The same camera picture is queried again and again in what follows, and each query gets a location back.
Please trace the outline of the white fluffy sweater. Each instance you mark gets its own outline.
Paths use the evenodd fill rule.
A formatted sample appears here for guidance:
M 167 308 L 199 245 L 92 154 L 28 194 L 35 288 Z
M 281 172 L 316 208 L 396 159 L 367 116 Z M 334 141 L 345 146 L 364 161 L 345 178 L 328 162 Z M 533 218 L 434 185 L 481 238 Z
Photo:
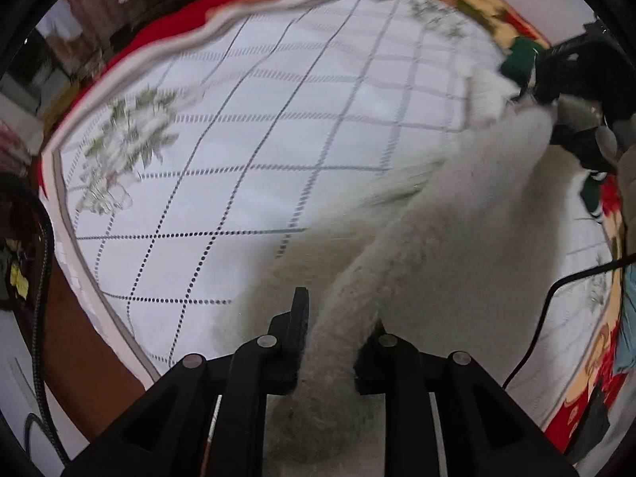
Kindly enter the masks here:
M 382 402 L 359 394 L 355 364 L 375 328 L 421 350 L 463 350 L 502 381 L 530 343 L 565 255 L 566 203 L 580 142 L 601 114 L 563 95 L 522 100 L 491 124 L 472 122 L 453 147 L 421 152 L 321 210 L 278 260 L 263 262 L 212 327 L 231 352 L 310 298 L 299 381 L 268 400 L 273 468 L 338 467 L 377 431 Z

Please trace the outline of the dark green striped sweater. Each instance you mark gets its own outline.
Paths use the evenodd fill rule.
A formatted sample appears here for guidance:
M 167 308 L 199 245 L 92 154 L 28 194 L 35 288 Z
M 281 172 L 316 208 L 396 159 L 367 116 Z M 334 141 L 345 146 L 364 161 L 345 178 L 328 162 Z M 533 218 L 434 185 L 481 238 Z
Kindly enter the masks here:
M 505 78 L 518 84 L 522 91 L 526 91 L 530 88 L 530 81 L 533 80 L 539 54 L 544 50 L 539 43 L 533 40 L 517 37 L 512 43 L 510 54 L 500 66 L 499 71 Z M 577 157 L 581 166 L 589 172 L 581 187 L 581 200 L 589 216 L 601 223 L 605 215 L 603 187 L 608 173 L 589 169 L 592 154 L 584 147 L 582 147 L 581 152 L 577 153 Z

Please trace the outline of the light blue garment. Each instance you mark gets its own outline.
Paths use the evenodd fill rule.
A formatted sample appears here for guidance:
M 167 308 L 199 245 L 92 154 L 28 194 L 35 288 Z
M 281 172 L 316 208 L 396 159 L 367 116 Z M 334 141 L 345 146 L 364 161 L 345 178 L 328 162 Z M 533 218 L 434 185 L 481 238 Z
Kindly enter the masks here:
M 613 373 L 625 374 L 636 366 L 636 271 L 630 265 L 625 270 L 619 333 Z

